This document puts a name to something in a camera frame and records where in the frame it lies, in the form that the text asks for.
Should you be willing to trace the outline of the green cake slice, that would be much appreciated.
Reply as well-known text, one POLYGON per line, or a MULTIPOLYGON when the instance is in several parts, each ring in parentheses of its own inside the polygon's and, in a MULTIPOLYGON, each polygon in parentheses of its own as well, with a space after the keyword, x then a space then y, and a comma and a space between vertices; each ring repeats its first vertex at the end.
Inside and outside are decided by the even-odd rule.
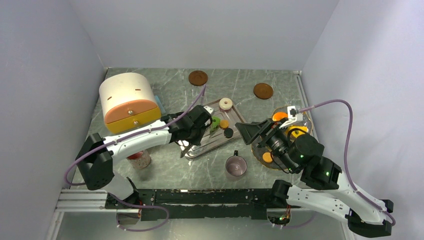
POLYGON ((213 134, 220 127, 221 119, 217 116, 212 117, 209 133, 213 134))

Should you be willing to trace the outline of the orange biscuit front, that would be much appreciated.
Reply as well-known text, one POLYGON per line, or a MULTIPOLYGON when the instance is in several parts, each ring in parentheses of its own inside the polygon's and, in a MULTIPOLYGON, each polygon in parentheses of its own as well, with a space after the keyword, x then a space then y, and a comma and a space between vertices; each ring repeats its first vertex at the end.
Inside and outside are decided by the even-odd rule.
POLYGON ((262 155, 262 160, 263 160, 265 163, 272 163, 272 162, 273 162, 272 154, 271 154, 270 152, 265 152, 265 153, 262 155))

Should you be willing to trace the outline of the orange donut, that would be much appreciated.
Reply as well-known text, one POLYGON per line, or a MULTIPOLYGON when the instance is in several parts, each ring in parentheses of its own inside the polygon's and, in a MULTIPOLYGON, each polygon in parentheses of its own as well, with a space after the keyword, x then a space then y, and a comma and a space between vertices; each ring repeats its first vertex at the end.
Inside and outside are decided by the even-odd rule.
POLYGON ((275 122, 281 121, 284 118, 288 118, 288 114, 286 112, 283 112, 283 111, 275 112, 272 115, 272 120, 275 121, 275 122))

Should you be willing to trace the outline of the yellow cake piece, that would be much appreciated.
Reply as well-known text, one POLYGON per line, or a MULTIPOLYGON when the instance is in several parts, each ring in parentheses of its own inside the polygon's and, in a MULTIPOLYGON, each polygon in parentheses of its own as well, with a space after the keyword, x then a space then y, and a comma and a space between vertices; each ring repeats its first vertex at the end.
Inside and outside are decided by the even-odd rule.
POLYGON ((308 134, 308 133, 309 133, 309 130, 306 126, 294 126, 294 125, 292 125, 292 126, 289 126, 287 128, 287 131, 286 131, 286 134, 288 136, 293 136, 294 138, 297 138, 300 135, 308 134))

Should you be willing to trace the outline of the metal tongs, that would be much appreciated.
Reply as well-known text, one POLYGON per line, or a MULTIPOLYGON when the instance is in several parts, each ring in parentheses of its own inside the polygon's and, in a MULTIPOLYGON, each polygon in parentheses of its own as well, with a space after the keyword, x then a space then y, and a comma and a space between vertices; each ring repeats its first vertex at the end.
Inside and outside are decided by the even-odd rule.
POLYGON ((181 141, 180 143, 180 148, 181 148, 181 152, 180 152, 180 158, 184 158, 185 155, 192 150, 193 147, 195 147, 196 145, 186 142, 186 141, 181 141))

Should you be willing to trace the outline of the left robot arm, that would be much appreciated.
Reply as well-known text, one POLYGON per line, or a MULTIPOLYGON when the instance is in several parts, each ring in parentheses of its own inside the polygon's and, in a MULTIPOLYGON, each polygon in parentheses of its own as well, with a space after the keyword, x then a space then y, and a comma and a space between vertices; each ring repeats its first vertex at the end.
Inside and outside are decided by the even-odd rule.
POLYGON ((184 141, 199 146, 207 128, 213 123, 214 109, 196 105, 188 112, 162 116, 159 120, 127 133, 101 137, 98 133, 87 137, 77 158, 76 166, 83 185, 90 191, 105 190, 118 197, 126 208, 139 200, 131 180, 114 170, 120 161, 152 147, 184 141))

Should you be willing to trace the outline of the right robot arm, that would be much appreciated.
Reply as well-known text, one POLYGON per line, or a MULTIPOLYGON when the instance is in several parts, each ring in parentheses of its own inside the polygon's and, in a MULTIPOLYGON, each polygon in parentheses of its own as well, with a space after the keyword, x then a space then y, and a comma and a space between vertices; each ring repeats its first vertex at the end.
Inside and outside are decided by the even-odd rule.
POLYGON ((323 155, 325 147, 312 135, 303 132, 290 139, 288 128, 295 124, 296 120, 287 117, 280 121, 267 118, 262 122, 235 124, 246 145, 259 140, 259 148, 269 149, 290 174, 301 174, 301 182, 314 190, 278 179, 265 205, 291 205, 322 213, 347 223, 351 232, 366 238, 390 236, 392 224, 387 218, 393 211, 393 202, 374 197, 363 199, 359 187, 349 182, 340 166, 323 155))

